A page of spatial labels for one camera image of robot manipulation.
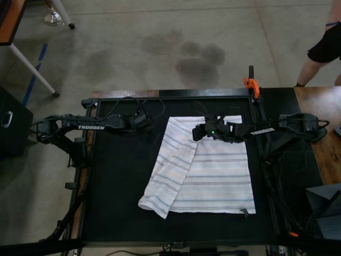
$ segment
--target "towel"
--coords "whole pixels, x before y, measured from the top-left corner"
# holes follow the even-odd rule
[[[224,121],[241,123],[241,116]],[[162,218],[173,212],[255,214],[245,143],[204,137],[192,129],[204,117],[170,117],[151,178],[138,206]]]

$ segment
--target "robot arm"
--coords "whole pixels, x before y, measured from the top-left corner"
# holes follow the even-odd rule
[[[87,165],[85,139],[71,141],[65,134],[72,130],[107,131],[118,135],[138,135],[151,130],[151,119],[146,114],[110,115],[107,118],[74,116],[50,116],[36,124],[37,141],[53,144],[65,151],[72,159],[72,166]]]
[[[193,140],[199,141],[204,136],[222,140],[230,143],[241,143],[252,136],[280,131],[283,136],[271,141],[266,146],[264,158],[272,156],[274,153],[283,150],[298,140],[318,142],[326,134],[328,121],[319,120],[312,114],[292,114],[280,115],[277,120],[270,120],[255,124],[224,123],[224,116],[218,118],[209,114],[205,117],[205,124],[199,124],[192,130]]]

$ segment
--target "cabinet handle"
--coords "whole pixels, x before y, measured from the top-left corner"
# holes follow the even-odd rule
[[[7,124],[4,124],[6,115],[9,115],[10,118],[9,118]],[[13,112],[11,112],[11,111],[6,112],[6,113],[3,115],[2,120],[1,120],[1,127],[3,127],[3,128],[8,128],[8,127],[10,126],[10,124],[11,124],[12,117],[13,117]]]

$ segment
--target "concrete floor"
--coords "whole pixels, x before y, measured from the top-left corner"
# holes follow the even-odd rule
[[[15,45],[61,93],[53,99],[37,81],[28,108],[38,120],[83,115],[80,101],[95,91],[243,87],[248,65],[262,87],[291,87],[323,35],[331,0],[73,0],[62,1],[77,28],[43,23],[45,5],[30,4]],[[333,85],[340,61],[309,86]],[[31,73],[0,47],[0,85],[23,100]],[[69,207],[68,156],[32,145],[0,162],[0,244],[48,236]],[[250,248],[253,254],[264,255]],[[84,255],[107,251],[86,250]]]

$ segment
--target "black shorts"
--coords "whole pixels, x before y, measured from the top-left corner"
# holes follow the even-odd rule
[[[321,41],[308,51],[312,61],[328,63],[341,56],[341,24],[328,29]]]

